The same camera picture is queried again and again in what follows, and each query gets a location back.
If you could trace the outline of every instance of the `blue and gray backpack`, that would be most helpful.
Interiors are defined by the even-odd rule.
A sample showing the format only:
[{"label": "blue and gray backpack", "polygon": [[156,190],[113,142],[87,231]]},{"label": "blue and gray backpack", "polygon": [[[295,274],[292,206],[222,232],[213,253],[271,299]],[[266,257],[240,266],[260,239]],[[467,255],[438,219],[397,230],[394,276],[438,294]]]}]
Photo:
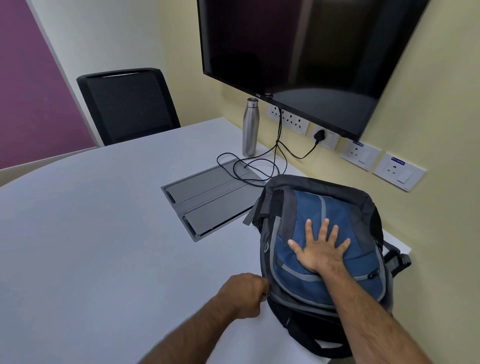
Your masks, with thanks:
[{"label": "blue and gray backpack", "polygon": [[[245,219],[259,230],[262,275],[270,281],[268,304],[289,334],[316,355],[352,355],[347,337],[322,277],[305,269],[287,244],[305,248],[305,222],[312,220],[314,238],[325,218],[339,226],[337,246],[346,238],[348,272],[388,312],[393,308],[393,277],[411,262],[384,242],[382,221],[368,194],[355,188],[306,177],[279,175],[265,186]],[[383,246],[390,252],[383,257]],[[322,347],[317,341],[337,343]]]}]

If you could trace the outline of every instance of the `wall outlet panel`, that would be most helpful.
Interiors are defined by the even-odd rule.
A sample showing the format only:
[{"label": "wall outlet panel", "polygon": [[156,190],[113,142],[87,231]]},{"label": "wall outlet panel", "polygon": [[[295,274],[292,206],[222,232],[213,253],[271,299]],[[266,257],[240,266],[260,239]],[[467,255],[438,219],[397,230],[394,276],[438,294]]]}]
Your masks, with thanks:
[{"label": "wall outlet panel", "polygon": [[317,132],[320,130],[325,130],[325,139],[321,141],[319,145],[329,150],[335,150],[336,145],[338,144],[338,140],[340,139],[340,135],[328,129],[322,128],[320,125],[316,125],[316,124],[312,124],[312,125],[313,127],[312,127],[312,131],[310,132],[310,139],[312,139],[315,142],[316,141],[314,137],[315,134],[317,134]]},{"label": "wall outlet panel", "polygon": [[380,149],[368,144],[349,140],[340,156],[364,170],[371,170],[380,152]]},{"label": "wall outlet panel", "polygon": [[426,171],[385,153],[373,173],[409,192],[420,181]]},{"label": "wall outlet panel", "polygon": [[[278,107],[270,105],[268,115],[276,121],[280,121],[280,114]],[[291,112],[282,110],[282,127],[294,130],[300,135],[305,136],[310,122],[300,116],[294,115]]]}]

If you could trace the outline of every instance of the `tv screen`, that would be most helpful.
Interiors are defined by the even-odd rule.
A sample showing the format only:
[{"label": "tv screen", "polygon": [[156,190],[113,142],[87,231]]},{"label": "tv screen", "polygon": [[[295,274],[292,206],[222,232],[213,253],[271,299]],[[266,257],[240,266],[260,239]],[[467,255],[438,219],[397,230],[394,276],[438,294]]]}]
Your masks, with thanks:
[{"label": "tv screen", "polygon": [[204,73],[358,141],[428,0],[198,0]]}]

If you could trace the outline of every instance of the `power cord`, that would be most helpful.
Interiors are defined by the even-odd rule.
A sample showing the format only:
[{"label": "power cord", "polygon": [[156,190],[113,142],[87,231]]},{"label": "power cord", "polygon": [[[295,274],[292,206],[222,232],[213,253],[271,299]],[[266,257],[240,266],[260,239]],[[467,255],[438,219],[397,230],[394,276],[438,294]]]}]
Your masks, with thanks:
[{"label": "power cord", "polygon": [[[217,164],[222,167],[225,172],[227,172],[230,177],[234,178],[235,180],[237,181],[242,181],[242,182],[245,182],[246,184],[249,184],[251,186],[255,186],[255,187],[261,187],[263,188],[265,185],[264,184],[255,184],[255,182],[266,182],[268,180],[270,180],[273,176],[274,176],[274,173],[275,173],[275,169],[277,171],[277,175],[279,174],[285,174],[285,172],[287,171],[287,167],[288,167],[288,161],[287,161],[287,156],[285,155],[285,153],[283,152],[282,148],[280,148],[280,144],[282,146],[285,147],[285,149],[296,159],[304,159],[306,158],[311,152],[313,152],[313,150],[317,147],[317,145],[325,139],[325,130],[320,130],[318,131],[317,133],[315,133],[315,135],[313,136],[315,138],[315,145],[313,146],[313,148],[307,153],[305,154],[303,157],[298,157],[296,156],[295,154],[293,154],[290,149],[287,148],[287,146],[280,141],[280,137],[282,135],[282,109],[278,109],[279,112],[280,112],[280,121],[278,123],[278,131],[277,131],[277,138],[276,138],[276,141],[275,141],[275,145],[270,148],[269,150],[267,150],[265,153],[259,155],[259,156],[255,156],[255,157],[249,157],[249,158],[239,158],[238,156],[236,156],[235,154],[233,153],[230,153],[230,152],[227,152],[227,153],[222,153],[220,154],[217,158],[216,158],[216,162]],[[272,150],[274,150],[274,157],[273,157],[273,161],[269,160],[269,159],[266,159],[266,158],[260,158],[260,157],[263,157],[265,154],[268,154],[270,153]],[[280,173],[280,168],[278,167],[278,165],[275,163],[276,161],[276,152],[277,150],[280,151],[280,153],[283,155],[283,158],[285,159],[285,169],[283,170],[282,173]],[[222,156],[225,156],[225,155],[231,155],[231,156],[234,156],[237,161],[233,164],[233,168],[232,168],[232,171],[233,171],[233,174],[232,175],[218,160],[220,159],[220,157]],[[256,168],[256,167],[253,167],[251,164],[254,163],[254,162],[257,162],[257,161],[260,161],[260,160],[264,160],[264,161],[267,161],[269,163],[271,163],[273,165],[272,167],[272,173],[270,175],[268,175],[267,173],[264,173],[263,171],[261,171],[260,169]],[[237,172],[235,171],[235,167],[237,166],[238,163],[243,163],[245,166],[244,168],[247,168],[247,167],[250,167],[254,170],[257,170],[259,171],[261,174],[263,174],[266,178],[265,179],[252,179],[252,178],[247,178],[247,179],[244,179],[242,177],[240,177]]]}]

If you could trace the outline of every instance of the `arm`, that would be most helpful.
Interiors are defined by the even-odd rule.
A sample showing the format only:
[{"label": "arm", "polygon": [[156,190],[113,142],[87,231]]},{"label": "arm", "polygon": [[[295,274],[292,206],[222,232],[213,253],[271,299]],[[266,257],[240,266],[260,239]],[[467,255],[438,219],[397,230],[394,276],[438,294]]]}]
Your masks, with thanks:
[{"label": "arm", "polygon": [[257,317],[270,284],[251,273],[230,277],[196,314],[168,334],[139,364],[206,363],[225,329],[236,319]]},{"label": "arm", "polygon": [[358,364],[431,364],[410,335],[350,276],[343,264],[343,253],[350,239],[335,248],[338,226],[327,240],[326,219],[314,241],[312,222],[305,224],[306,247],[294,241],[288,244],[298,261],[308,270],[320,274],[332,297],[335,308]]}]

